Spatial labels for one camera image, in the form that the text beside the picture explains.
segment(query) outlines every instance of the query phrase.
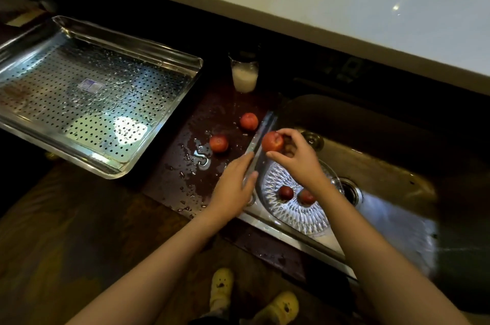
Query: forearm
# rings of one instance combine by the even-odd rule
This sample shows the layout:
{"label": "forearm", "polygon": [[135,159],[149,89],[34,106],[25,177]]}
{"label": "forearm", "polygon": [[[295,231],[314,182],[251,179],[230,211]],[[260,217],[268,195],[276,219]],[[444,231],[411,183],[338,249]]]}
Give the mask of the forearm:
{"label": "forearm", "polygon": [[468,324],[325,178],[310,189],[363,289],[386,324]]}
{"label": "forearm", "polygon": [[203,212],[100,294],[69,325],[152,323],[183,270],[223,223]]}

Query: stainless steel sink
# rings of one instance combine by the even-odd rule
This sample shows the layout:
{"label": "stainless steel sink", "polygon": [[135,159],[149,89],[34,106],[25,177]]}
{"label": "stainless steel sink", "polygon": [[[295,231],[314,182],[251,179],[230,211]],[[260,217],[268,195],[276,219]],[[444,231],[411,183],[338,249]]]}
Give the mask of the stainless steel sink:
{"label": "stainless steel sink", "polygon": [[277,115],[266,117],[248,149],[256,154],[249,171],[260,175],[253,200],[240,218],[353,278],[331,229],[306,236],[265,207],[260,184],[271,163],[260,140],[279,127],[303,131],[319,159],[341,179],[357,210],[447,295],[488,294],[486,156],[455,138],[320,95],[294,99]]}

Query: tray rim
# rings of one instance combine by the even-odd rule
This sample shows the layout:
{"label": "tray rim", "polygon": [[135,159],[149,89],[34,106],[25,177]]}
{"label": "tray rim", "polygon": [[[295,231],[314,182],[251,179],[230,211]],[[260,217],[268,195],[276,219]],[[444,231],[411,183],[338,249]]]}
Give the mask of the tray rim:
{"label": "tray rim", "polygon": [[[90,22],[85,22],[73,18],[68,18],[64,16],[55,16],[52,18],[49,18],[44,24],[48,22],[54,22],[58,27],[59,31],[64,32],[67,34],[70,32],[69,27],[66,27],[65,25],[60,24],[61,21],[68,21],[68,22],[75,22],[77,25],[83,25],[89,28],[94,28],[97,30],[103,30],[104,32],[107,32],[109,34],[114,34],[117,35],[118,37],[124,37],[127,38],[128,40],[131,40],[133,42],[140,42],[144,43],[149,46],[153,46],[159,49],[163,49],[165,51],[171,52],[175,54],[176,56],[182,56],[183,58],[187,58],[190,60],[194,60],[194,62],[197,64],[196,66],[189,66],[192,69],[184,69],[181,67],[176,67],[176,68],[171,68],[172,64],[168,63],[166,61],[160,61],[156,59],[154,56],[146,56],[141,53],[140,50],[139,52],[131,52],[130,50],[126,49],[119,49],[117,48],[117,45],[114,45],[110,42],[104,43],[104,40],[98,40],[98,39],[93,39],[91,37],[83,37],[83,34],[80,32],[70,32],[72,36],[75,36],[76,38],[80,38],[81,40],[96,44],[102,47],[105,47],[107,49],[112,49],[114,51],[120,52],[122,54],[131,56],[133,58],[143,60],[148,63],[152,63],[158,67],[163,67],[163,68],[168,68],[172,69],[175,71],[178,71],[180,73],[187,74],[190,76],[190,81],[187,84],[187,86],[180,92],[178,96],[175,97],[172,105],[168,108],[166,113],[163,115],[163,117],[157,122],[157,124],[152,128],[149,136],[146,138],[146,140],[140,144],[140,147],[138,148],[137,152],[135,153],[134,157],[130,159],[127,163],[122,164],[120,166],[115,166],[117,163],[116,161],[110,160],[110,159],[105,159],[105,161],[102,161],[101,158],[98,156],[94,156],[93,151],[89,150],[88,148],[79,145],[75,143],[74,146],[71,146],[70,152],[68,153],[67,151],[64,151],[63,149],[67,147],[67,143],[64,137],[62,138],[55,138],[51,139],[42,132],[39,133],[39,135],[35,135],[32,130],[29,130],[25,126],[22,125],[22,120],[16,117],[15,115],[12,115],[8,112],[0,112],[0,128],[14,134],[15,136],[24,139],[42,149],[45,149],[49,152],[52,152],[59,157],[63,158],[64,160],[70,161],[74,164],[76,164],[79,167],[84,168],[85,170],[88,170],[91,173],[94,173],[96,175],[101,176],[102,178],[105,179],[117,179],[120,178],[127,173],[134,167],[134,165],[138,162],[139,158],[143,155],[143,153],[146,151],[150,143],[153,141],[153,139],[156,137],[156,135],[159,133],[159,131],[162,129],[170,115],[175,111],[177,106],[181,103],[182,99],[187,95],[189,90],[192,88],[196,80],[200,76],[200,70],[202,69],[203,66],[203,60],[199,57],[180,52],[178,50],[172,49],[164,44],[161,43],[156,43],[154,41],[146,40],[143,38],[138,38],[134,36],[129,36],[121,32],[113,31],[108,28],[104,28],[98,25],[95,25]],[[42,28],[42,24],[40,25],[35,25],[31,29],[27,30],[26,32],[22,33],[21,35],[10,39],[6,41],[5,43],[0,45],[0,54],[8,49],[9,45],[12,43],[15,43],[17,41],[20,41],[23,37],[27,37],[29,34],[39,31],[40,28]]]}

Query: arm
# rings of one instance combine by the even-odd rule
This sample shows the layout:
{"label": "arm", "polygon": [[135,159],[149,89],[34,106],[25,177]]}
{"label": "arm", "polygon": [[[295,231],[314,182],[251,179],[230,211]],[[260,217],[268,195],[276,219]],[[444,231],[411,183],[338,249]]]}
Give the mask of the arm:
{"label": "arm", "polygon": [[461,324],[469,322],[432,282],[337,191],[323,174],[315,151],[293,129],[279,132],[290,136],[286,155],[267,156],[284,166],[306,187],[328,216],[339,241],[367,296],[384,324]]}
{"label": "arm", "polygon": [[242,187],[253,153],[230,162],[211,203],[161,247],[95,298],[68,325],[146,325],[155,321],[191,258],[250,200],[257,172]]}

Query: tomato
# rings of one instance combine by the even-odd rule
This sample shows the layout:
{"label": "tomato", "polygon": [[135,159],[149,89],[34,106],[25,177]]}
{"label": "tomato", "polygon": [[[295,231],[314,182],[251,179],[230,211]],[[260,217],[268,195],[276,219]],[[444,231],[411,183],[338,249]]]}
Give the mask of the tomato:
{"label": "tomato", "polygon": [[240,118],[240,126],[249,131],[254,131],[259,126],[259,119],[253,113],[245,113]]}
{"label": "tomato", "polygon": [[224,152],[228,149],[228,139],[224,135],[213,135],[209,140],[209,146],[213,152]]}
{"label": "tomato", "polygon": [[277,131],[269,131],[262,138],[262,150],[280,152],[284,148],[284,138]]}
{"label": "tomato", "polygon": [[298,200],[305,206],[313,205],[316,201],[315,196],[311,194],[306,188],[303,188],[298,194]]}
{"label": "tomato", "polygon": [[277,191],[277,194],[279,195],[279,197],[282,199],[282,200],[290,200],[294,197],[295,195],[295,192],[292,190],[291,187],[288,187],[288,186],[282,186],[281,188],[279,188],[279,190]]}

